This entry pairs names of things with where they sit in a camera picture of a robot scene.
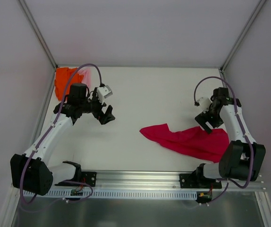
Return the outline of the red t shirt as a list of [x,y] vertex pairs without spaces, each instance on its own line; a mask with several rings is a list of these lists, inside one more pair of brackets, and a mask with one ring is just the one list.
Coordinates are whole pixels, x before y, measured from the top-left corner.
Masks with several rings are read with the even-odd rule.
[[147,139],[179,154],[218,163],[229,145],[228,134],[214,129],[208,134],[196,126],[172,132],[167,124],[144,127],[139,131]]

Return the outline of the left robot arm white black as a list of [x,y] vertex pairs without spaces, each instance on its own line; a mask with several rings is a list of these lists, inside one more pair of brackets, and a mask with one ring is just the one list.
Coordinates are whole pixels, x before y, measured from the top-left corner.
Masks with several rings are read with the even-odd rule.
[[75,125],[83,114],[92,114],[101,125],[115,120],[112,106],[105,99],[112,95],[108,85],[93,91],[87,85],[74,83],[64,100],[54,109],[51,120],[37,140],[22,155],[14,154],[10,160],[12,185],[21,191],[44,196],[53,185],[76,186],[82,181],[80,164],[63,161],[48,167],[49,160],[64,132]]

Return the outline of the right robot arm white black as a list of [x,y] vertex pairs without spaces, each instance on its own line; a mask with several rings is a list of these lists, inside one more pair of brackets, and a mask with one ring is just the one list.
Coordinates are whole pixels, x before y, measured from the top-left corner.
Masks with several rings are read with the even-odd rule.
[[211,180],[227,179],[235,183],[244,181],[239,188],[246,188],[256,181],[266,154],[266,148],[258,144],[250,134],[242,115],[241,103],[230,97],[227,88],[213,91],[211,98],[200,98],[196,105],[202,112],[195,120],[209,134],[214,135],[216,128],[224,125],[229,139],[220,161],[216,164],[200,164],[194,173],[197,187],[206,187]]

